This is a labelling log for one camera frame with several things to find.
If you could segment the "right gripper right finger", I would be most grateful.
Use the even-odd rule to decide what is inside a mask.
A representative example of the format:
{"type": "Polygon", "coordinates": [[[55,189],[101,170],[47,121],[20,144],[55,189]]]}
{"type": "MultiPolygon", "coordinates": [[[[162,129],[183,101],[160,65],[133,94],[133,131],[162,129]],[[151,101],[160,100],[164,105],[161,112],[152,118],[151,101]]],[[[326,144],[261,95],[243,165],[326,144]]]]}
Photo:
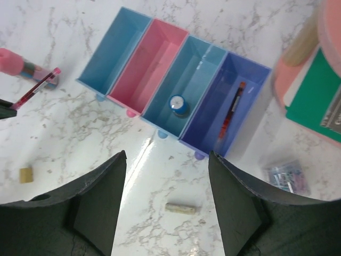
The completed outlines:
{"type": "Polygon", "coordinates": [[[340,255],[340,200],[281,190],[215,152],[208,170],[225,255],[340,255]]]}

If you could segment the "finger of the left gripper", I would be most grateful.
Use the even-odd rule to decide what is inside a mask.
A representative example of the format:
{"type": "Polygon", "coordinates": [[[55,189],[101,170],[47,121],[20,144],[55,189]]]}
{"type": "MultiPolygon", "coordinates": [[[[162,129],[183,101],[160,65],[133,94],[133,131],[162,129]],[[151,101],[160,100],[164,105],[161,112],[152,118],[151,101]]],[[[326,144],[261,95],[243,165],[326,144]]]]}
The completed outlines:
{"type": "Polygon", "coordinates": [[[16,117],[17,111],[12,109],[13,103],[0,99],[0,119],[16,117]]]}

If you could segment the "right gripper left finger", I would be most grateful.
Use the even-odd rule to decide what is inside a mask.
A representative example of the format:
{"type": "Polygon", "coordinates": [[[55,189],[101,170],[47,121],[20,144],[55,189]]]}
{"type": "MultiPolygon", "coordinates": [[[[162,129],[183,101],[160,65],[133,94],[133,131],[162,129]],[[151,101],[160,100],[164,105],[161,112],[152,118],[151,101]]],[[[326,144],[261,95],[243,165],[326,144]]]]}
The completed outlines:
{"type": "Polygon", "coordinates": [[[126,177],[121,151],[29,201],[1,205],[1,255],[111,255],[126,177]]]}

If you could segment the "clear paperclip box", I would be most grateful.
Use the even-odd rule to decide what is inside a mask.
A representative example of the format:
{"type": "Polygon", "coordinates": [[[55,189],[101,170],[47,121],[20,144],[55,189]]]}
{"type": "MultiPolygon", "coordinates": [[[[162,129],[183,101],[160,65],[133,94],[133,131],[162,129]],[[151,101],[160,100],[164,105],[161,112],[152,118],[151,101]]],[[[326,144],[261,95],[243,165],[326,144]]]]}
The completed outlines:
{"type": "Polygon", "coordinates": [[[297,159],[286,159],[263,167],[266,181],[284,191],[308,196],[311,191],[306,181],[303,168],[297,159]]]}

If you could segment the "red pen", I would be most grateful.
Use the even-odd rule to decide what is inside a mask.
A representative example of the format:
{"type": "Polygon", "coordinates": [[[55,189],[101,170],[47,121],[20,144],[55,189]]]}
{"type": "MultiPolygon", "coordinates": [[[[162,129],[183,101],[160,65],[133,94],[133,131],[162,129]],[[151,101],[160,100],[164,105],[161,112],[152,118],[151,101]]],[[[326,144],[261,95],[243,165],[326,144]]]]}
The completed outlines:
{"type": "Polygon", "coordinates": [[[35,94],[48,85],[53,79],[61,73],[59,68],[55,68],[52,72],[46,75],[40,82],[38,82],[33,88],[31,88],[24,96],[22,96],[16,103],[10,108],[13,110],[20,109],[27,101],[29,101],[35,94]]]}
{"type": "Polygon", "coordinates": [[[240,98],[241,98],[241,96],[242,96],[242,94],[244,92],[245,87],[246,87],[246,82],[241,82],[239,84],[238,90],[237,90],[237,92],[236,92],[236,94],[235,94],[235,96],[233,98],[231,106],[230,106],[230,108],[228,110],[228,113],[227,113],[227,115],[226,115],[226,117],[224,119],[223,125],[221,127],[220,133],[218,135],[217,145],[219,145],[223,141],[224,137],[227,134],[228,127],[230,125],[230,122],[232,120],[232,117],[234,115],[234,112],[236,110],[238,102],[239,102],[239,100],[240,100],[240,98]]]}

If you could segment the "light blue drawer bin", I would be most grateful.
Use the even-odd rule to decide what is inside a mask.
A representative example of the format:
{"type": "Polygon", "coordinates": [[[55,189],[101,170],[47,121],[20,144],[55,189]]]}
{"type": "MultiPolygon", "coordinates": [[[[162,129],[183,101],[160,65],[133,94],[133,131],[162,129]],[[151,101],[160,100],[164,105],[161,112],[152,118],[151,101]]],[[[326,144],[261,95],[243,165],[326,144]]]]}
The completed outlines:
{"type": "Polygon", "coordinates": [[[149,28],[152,17],[121,7],[77,82],[104,101],[149,28]]]}

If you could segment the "purple drawer bin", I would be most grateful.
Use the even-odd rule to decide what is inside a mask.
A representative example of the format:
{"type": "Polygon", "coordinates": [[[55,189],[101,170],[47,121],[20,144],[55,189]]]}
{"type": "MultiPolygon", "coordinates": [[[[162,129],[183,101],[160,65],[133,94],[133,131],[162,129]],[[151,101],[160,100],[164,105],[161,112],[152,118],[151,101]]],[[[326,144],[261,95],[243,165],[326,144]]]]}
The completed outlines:
{"type": "Polygon", "coordinates": [[[197,160],[204,159],[211,151],[221,156],[228,154],[271,71],[271,68],[235,53],[227,54],[189,125],[180,137],[182,144],[194,150],[197,160]],[[241,82],[246,82],[246,87],[227,134],[217,145],[224,119],[241,82]]]}

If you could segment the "blue cap stamp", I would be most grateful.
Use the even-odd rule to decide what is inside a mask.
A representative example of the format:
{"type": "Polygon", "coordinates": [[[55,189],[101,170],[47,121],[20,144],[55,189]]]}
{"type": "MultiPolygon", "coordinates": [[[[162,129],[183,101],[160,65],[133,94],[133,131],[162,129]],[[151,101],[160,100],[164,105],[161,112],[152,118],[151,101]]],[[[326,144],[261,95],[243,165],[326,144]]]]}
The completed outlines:
{"type": "Polygon", "coordinates": [[[171,96],[169,107],[173,114],[179,118],[187,118],[190,113],[190,106],[181,95],[171,96]]]}

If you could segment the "pink drawer bin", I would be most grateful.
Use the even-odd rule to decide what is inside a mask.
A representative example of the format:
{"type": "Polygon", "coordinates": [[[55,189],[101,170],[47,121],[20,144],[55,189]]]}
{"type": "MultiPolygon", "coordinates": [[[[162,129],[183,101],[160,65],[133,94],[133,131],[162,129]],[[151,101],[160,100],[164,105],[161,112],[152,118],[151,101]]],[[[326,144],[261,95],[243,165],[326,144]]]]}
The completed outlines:
{"type": "Polygon", "coordinates": [[[141,115],[188,34],[183,28],[153,19],[108,98],[124,107],[128,117],[141,115]]]}

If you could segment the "cyan drawer bin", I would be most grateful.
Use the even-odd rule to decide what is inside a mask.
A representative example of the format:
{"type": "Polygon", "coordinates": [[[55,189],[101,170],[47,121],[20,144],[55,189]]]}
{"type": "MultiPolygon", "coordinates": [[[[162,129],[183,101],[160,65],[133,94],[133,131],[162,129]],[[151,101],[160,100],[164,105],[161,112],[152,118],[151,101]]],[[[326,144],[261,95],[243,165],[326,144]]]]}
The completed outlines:
{"type": "Polygon", "coordinates": [[[227,50],[194,36],[188,36],[142,118],[157,128],[161,139],[178,139],[218,73],[227,50]],[[190,106],[187,118],[179,118],[169,99],[181,95],[190,106]]]}

